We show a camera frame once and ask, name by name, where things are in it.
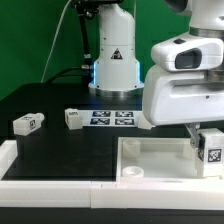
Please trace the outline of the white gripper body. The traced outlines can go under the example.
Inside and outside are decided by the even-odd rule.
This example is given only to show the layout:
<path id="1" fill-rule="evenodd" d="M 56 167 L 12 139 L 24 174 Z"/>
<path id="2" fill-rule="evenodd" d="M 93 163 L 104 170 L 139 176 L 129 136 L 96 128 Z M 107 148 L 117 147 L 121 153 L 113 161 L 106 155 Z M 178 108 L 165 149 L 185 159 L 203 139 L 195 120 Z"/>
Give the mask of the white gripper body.
<path id="1" fill-rule="evenodd" d="M 142 112 L 154 126 L 224 119 L 224 84 L 206 75 L 223 61 L 218 38 L 182 34 L 155 45 L 145 78 Z"/>

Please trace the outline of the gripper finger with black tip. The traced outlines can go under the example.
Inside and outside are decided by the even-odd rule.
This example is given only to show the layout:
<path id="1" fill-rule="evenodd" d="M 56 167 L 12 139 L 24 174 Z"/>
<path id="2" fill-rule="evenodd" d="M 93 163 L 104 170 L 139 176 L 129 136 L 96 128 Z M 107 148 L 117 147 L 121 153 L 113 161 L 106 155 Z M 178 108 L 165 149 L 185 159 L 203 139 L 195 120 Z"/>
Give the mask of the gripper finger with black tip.
<path id="1" fill-rule="evenodd" d="M 204 156 L 204 137 L 199 133 L 199 123 L 188 123 L 186 128 L 190 134 L 190 145 L 196 151 L 198 157 Z"/>

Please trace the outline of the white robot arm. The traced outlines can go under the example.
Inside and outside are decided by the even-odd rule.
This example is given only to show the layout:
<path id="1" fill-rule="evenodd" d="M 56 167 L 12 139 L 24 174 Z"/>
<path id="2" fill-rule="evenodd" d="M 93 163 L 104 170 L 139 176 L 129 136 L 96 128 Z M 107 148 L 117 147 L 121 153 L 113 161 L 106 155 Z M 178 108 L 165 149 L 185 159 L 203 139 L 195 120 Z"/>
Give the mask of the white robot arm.
<path id="1" fill-rule="evenodd" d="M 121 8 L 100 7 L 99 58 L 89 88 L 104 96 L 143 91 L 142 112 L 153 126 L 224 120 L 224 0 L 164 0 L 191 17 L 189 31 L 152 47 L 155 65 L 144 82 L 134 53 L 134 21 Z"/>

